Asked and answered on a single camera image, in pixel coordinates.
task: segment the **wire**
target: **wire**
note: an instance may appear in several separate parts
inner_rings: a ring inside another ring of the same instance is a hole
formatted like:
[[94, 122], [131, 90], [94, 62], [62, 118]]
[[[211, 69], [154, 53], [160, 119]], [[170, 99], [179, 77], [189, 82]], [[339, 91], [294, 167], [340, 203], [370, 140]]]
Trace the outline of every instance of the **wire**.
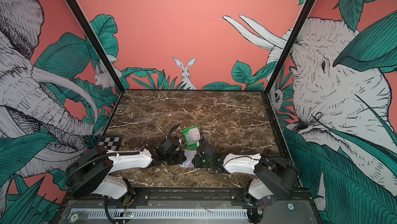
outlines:
[[98, 157], [92, 158], [92, 159], [90, 159], [89, 161], [83, 163], [81, 166], [77, 167], [74, 171], [72, 171], [72, 173], [69, 174], [69, 175], [66, 177], [66, 179], [65, 179], [65, 181], [64, 181], [64, 183], [63, 183], [63, 186], [64, 186], [65, 188], [67, 188], [67, 189], [70, 189], [70, 186], [69, 186], [68, 182], [69, 182], [70, 178], [71, 178], [74, 174], [76, 174], [76, 172], [78, 172], [79, 170], [83, 169], [84, 167], [87, 167], [88, 165], [90, 165], [90, 164], [92, 164], [92, 163], [94, 163], [94, 162], [96, 162], [96, 161], [98, 161], [98, 160], [100, 160], [100, 159], [102, 159], [102, 158], [111, 157], [111, 156], [116, 156], [117, 154], [119, 154], [120, 156], [127, 156], [127, 155], [138, 155], [138, 154], [140, 154], [140, 153], [141, 153], [140, 151], [136, 151], [136, 152], [111, 152], [111, 153], [102, 154], [102, 155], [100, 155], [100, 156], [98, 156]]
[[[105, 206], [105, 215], [106, 215], [106, 217], [108, 218], [108, 220], [109, 220], [111, 223], [113, 223], [113, 224], [118, 224], [119, 221], [116, 222], [116, 220], [112, 220], [112, 218], [111, 218], [111, 216], [110, 216], [110, 214], [109, 214], [109, 210], [108, 210], [108, 196], [104, 195], [103, 198], [104, 198], [104, 201], [105, 201], [104, 206]], [[123, 223], [123, 224], [124, 224], [124, 223], [127, 223], [127, 222], [129, 222], [130, 220], [131, 220], [131, 219], [123, 220], [122, 223]]]

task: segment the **rabbit illustration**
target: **rabbit illustration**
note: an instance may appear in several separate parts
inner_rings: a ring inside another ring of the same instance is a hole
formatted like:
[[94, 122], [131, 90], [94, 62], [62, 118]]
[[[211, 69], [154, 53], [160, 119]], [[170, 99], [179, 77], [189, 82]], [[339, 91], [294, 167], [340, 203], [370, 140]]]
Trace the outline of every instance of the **rabbit illustration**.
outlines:
[[184, 89], [197, 89], [192, 82], [190, 82], [190, 73], [189, 73], [189, 67], [191, 67], [195, 62], [196, 58], [191, 58], [189, 62], [187, 63], [186, 67], [183, 66], [182, 61], [180, 61], [178, 58], [172, 57], [176, 63], [176, 65], [182, 69], [182, 85], [186, 84]]
[[[112, 55], [107, 54], [106, 56], [111, 63], [117, 61], [117, 58]], [[122, 73], [117, 68], [113, 66], [113, 69], [116, 72], [117, 77], [122, 77]], [[110, 74], [107, 72], [107, 69], [101, 60], [99, 61], [99, 66], [98, 64], [95, 66], [95, 85], [102, 86], [102, 90], [105, 90], [105, 88], [108, 87], [115, 87], [113, 79], [110, 77]]]

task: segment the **brown marble surface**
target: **brown marble surface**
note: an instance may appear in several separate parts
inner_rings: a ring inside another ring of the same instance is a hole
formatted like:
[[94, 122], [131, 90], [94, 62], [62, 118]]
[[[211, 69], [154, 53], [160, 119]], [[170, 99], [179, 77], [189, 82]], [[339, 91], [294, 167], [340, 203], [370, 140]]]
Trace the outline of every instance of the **brown marble surface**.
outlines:
[[[249, 155], [269, 148], [278, 153], [259, 92], [126, 91], [106, 134], [122, 135], [121, 151], [138, 150], [164, 140], [171, 127], [185, 142], [183, 129], [202, 127], [206, 140], [219, 153]], [[134, 168], [114, 172], [132, 186], [245, 187], [254, 177], [234, 173], [214, 175], [205, 169]]]

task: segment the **green box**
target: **green box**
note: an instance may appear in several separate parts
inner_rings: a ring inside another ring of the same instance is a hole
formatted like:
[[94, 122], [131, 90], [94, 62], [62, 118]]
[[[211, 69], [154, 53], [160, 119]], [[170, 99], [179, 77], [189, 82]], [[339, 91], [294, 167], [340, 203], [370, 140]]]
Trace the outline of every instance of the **green box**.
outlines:
[[195, 127], [197, 127], [197, 126], [189, 127], [189, 128], [186, 128], [186, 129], [183, 130], [183, 135], [185, 136], [185, 140], [186, 140], [186, 146], [187, 146], [187, 148], [189, 148], [189, 149], [191, 149], [191, 150], [193, 150], [194, 148], [196, 148], [196, 147], [197, 147], [197, 144], [194, 143], [194, 144], [188, 145], [188, 144], [187, 144], [186, 133], [187, 133], [187, 131], [189, 131], [190, 129], [195, 128]]

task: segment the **rabbit ear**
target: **rabbit ear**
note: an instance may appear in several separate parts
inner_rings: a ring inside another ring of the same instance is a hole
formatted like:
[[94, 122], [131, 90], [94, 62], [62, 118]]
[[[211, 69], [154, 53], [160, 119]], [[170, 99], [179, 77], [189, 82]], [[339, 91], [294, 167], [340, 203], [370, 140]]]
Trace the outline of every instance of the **rabbit ear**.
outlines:
[[175, 57], [172, 57], [172, 58], [174, 59], [176, 65], [177, 65], [179, 68], [182, 68], [182, 69], [185, 68], [185, 67], [183, 66], [182, 61], [180, 61], [179, 58], [175, 58]]
[[187, 63], [186, 68], [191, 67], [194, 63], [196, 63], [196, 60], [197, 60], [196, 58], [189, 59], [189, 62]]
[[95, 66], [95, 73], [99, 74], [99, 66], [98, 65]]

